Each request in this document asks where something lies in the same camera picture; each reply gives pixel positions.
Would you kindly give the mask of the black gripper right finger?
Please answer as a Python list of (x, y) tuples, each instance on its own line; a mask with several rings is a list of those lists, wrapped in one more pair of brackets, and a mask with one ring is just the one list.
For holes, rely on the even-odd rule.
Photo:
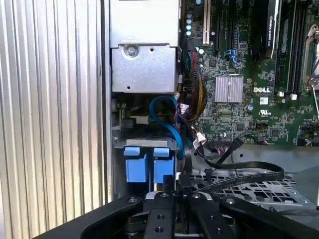
[(198, 223), (206, 239), (317, 239), (318, 230), (279, 212), (267, 210), (238, 197), (218, 201), (193, 191), (192, 180), (179, 176), (179, 190), (186, 195), (188, 222)]

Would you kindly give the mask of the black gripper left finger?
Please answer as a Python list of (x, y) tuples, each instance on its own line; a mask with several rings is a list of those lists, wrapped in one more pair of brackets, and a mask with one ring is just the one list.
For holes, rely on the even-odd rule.
[(172, 239), (173, 176), (163, 191), (124, 196), (38, 236), (40, 239)]

